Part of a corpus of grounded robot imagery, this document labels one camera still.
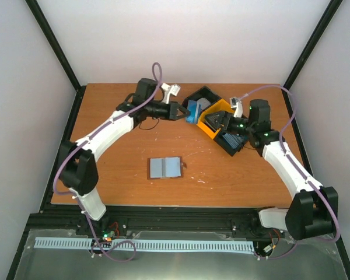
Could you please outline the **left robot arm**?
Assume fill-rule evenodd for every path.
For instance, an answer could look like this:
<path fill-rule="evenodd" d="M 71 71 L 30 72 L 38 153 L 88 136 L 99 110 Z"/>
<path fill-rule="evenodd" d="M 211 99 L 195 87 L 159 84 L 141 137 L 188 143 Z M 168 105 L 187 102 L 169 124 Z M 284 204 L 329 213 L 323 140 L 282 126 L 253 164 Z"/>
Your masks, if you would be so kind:
<path fill-rule="evenodd" d="M 176 101 L 180 85 L 142 78 L 134 93 L 116 107 L 109 118 L 92 132 L 75 142 L 64 141 L 58 152 L 58 170 L 54 181 L 61 181 L 72 198 L 90 218 L 89 227 L 97 235 L 105 234 L 110 221 L 103 216 L 106 206 L 97 191 L 97 161 L 123 135 L 131 132 L 147 117 L 176 121 L 190 112 Z"/>

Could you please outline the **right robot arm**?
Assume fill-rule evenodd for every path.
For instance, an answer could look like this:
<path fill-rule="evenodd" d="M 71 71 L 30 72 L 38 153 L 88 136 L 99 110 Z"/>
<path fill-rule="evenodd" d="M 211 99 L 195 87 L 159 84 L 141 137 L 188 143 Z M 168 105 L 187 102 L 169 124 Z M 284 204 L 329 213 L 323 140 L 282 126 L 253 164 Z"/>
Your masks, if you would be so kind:
<path fill-rule="evenodd" d="M 291 152 L 282 133 L 271 128 L 271 108 L 266 100 L 252 100 L 248 117 L 243 117 L 241 109 L 242 103 L 237 101 L 234 113 L 218 110 L 207 114 L 205 121 L 220 132 L 247 136 L 250 145 L 287 187 L 292 197 L 289 208 L 260 210 L 261 226 L 287 231 L 295 240 L 333 235 L 336 242 L 340 238 L 340 224 L 334 187 L 324 187 L 317 181 Z"/>

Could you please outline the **yellow bin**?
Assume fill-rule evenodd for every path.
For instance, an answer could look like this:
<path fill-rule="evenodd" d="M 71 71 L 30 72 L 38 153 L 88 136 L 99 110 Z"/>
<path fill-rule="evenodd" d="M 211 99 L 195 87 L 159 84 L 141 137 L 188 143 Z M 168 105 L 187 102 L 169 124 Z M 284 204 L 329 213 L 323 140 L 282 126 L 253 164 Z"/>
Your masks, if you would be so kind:
<path fill-rule="evenodd" d="M 230 103 L 224 99 L 220 99 L 219 101 L 210 104 L 199 116 L 197 126 L 211 139 L 214 139 L 217 136 L 220 129 L 214 129 L 212 125 L 207 122 L 206 116 L 208 114 L 217 113 L 221 110 L 227 111 L 228 113 L 234 113 L 234 110 L 230 107 Z"/>

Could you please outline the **brown leather card holder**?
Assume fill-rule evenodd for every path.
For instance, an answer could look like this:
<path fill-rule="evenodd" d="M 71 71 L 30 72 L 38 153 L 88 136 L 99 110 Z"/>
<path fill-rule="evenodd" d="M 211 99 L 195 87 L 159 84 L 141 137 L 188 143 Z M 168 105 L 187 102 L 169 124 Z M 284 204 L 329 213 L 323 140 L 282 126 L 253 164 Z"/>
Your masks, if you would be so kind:
<path fill-rule="evenodd" d="M 180 156 L 177 157 L 154 157 L 147 160 L 148 180 L 175 179 L 184 176 L 186 163 Z"/>

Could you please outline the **blue credit card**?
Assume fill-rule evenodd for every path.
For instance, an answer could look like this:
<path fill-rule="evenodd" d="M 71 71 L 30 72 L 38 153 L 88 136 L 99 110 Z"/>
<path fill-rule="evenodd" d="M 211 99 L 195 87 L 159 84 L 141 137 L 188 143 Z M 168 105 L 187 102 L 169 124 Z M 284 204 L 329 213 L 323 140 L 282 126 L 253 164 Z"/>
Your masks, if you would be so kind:
<path fill-rule="evenodd" d="M 185 121 L 190 124 L 197 124 L 201 114 L 201 102 L 199 100 L 189 100 L 187 110 L 190 112 Z"/>

